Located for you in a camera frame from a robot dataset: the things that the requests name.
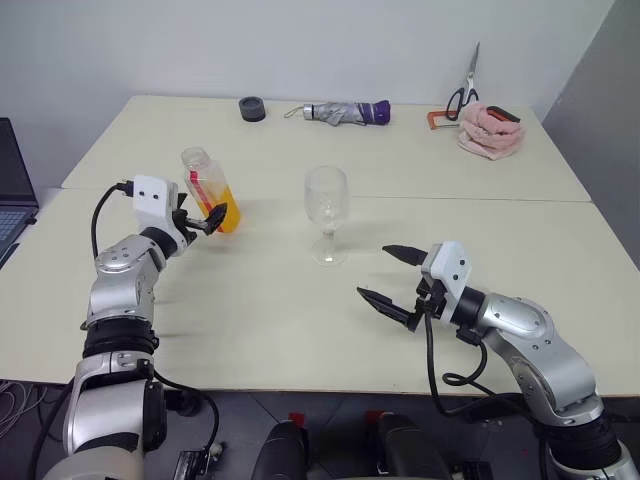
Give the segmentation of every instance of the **plastic bottle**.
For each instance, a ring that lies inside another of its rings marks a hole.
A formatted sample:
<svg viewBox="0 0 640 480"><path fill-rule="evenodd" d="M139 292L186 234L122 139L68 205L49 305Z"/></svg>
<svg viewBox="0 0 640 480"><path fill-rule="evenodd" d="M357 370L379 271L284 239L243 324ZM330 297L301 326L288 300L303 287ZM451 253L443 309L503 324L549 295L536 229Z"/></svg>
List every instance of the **plastic bottle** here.
<svg viewBox="0 0 640 480"><path fill-rule="evenodd" d="M181 154L185 166L184 180L206 217L220 203L227 204L227 215L218 228L219 232L231 233L240 221L240 210L231 194L231 189L218 162L212 160L200 147L187 148Z"/></svg>

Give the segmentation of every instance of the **scissor handle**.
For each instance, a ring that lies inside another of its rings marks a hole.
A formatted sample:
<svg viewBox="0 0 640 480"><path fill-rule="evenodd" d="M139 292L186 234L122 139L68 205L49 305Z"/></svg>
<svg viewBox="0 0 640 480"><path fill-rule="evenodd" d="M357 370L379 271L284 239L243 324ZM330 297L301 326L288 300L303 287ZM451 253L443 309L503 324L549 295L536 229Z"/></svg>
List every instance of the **scissor handle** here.
<svg viewBox="0 0 640 480"><path fill-rule="evenodd" d="M457 121L458 116L460 115L460 111L462 110L462 107L466 107L472 98L475 98L475 100L478 101L478 92L476 92L475 88L472 88L466 93L467 93L467 98L465 99L464 87L460 87L458 90L453 92L453 95L451 95L451 98L449 99L449 103L447 103L447 109L445 114L447 119L451 120L452 122ZM451 110L451 103L453 103L453 99L456 97L458 97L458 105L455 108L455 110Z"/></svg>
<svg viewBox="0 0 640 480"><path fill-rule="evenodd" d="M451 104L453 103L456 97L458 97L458 105L455 107L454 110L451 110ZM456 120L458 120L458 115L460 115L460 110L462 110L462 107L464 106L462 104L463 97L464 97L464 87L460 87L458 90L453 92L453 95L451 95L451 98L449 99L449 103L447 103L447 108L445 109L445 116L447 117L448 120L451 120L452 122L455 122Z"/></svg>

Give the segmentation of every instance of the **glass base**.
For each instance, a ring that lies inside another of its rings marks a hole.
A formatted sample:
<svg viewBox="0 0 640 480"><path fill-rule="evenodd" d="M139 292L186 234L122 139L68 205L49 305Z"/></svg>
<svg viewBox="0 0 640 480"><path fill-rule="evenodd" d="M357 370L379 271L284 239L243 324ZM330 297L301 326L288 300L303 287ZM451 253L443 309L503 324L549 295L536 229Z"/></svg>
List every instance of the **glass base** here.
<svg viewBox="0 0 640 480"><path fill-rule="evenodd" d="M340 265L347 258L347 252L342 250L334 240L321 238L313 244L311 248L311 256L313 259L324 267Z"/></svg>

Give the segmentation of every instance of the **orange liquid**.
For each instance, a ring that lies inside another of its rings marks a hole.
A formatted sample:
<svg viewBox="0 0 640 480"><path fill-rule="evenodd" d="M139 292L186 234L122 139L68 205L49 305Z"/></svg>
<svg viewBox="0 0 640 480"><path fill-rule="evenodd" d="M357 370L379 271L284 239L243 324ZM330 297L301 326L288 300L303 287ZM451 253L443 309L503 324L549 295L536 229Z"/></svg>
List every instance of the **orange liquid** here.
<svg viewBox="0 0 640 480"><path fill-rule="evenodd" d="M216 198L216 196L212 192L212 189L207 188L206 181L201 181L200 185L203 187L203 190L207 195L207 201L211 205L211 208L221 203L227 204L227 214L225 215L224 221L222 222L220 227L218 227L218 231L222 233L233 232L238 226L238 223L240 222L240 210L238 209L238 205L236 204L236 201L233 198L231 189L228 186L225 187L224 191L222 192L222 195L220 195L220 198ZM208 217L210 212L207 206L205 205L205 203L202 201L202 199L197 194L197 192L192 191L192 194L196 200L196 203L198 204L198 207L200 207L202 214L205 216L205 218Z"/></svg>

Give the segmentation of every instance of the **white table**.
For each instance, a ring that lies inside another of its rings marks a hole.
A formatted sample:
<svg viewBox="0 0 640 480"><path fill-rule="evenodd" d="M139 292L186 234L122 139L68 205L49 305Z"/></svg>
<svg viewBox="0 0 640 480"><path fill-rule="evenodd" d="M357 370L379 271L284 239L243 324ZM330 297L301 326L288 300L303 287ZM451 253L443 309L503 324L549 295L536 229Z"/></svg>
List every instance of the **white table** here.
<svg viewBox="0 0 640 480"><path fill-rule="evenodd" d="M101 194L63 190L0 271L0 378L73 375L95 278L89 222ZM350 256L338 268L311 259L319 234L300 192L241 198L240 208L236 233L198 239L162 273L155 358L167 377L206 388L425 392L422 328L410 334L355 288L411 307L418 271L380 247L457 239L474 265L471 286L545 305L593 367L600 393L640 393L639 274L590 203L356 198L341 232ZM99 246L134 231L131 200L112 198ZM438 372L475 367L478 352L453 329L436 335ZM516 388L494 356L482 380L498 391Z"/></svg>
<svg viewBox="0 0 640 480"><path fill-rule="evenodd" d="M300 104L266 101L266 119L248 123L237 100L133 97L63 186L106 189L137 173L182 183L180 152L202 146L247 200L291 198L309 169L332 164L355 196L590 201L528 108L510 109L527 128L521 151L491 162L458 147L455 129L429 130L438 107L392 105L387 126L331 127L283 118Z"/></svg>

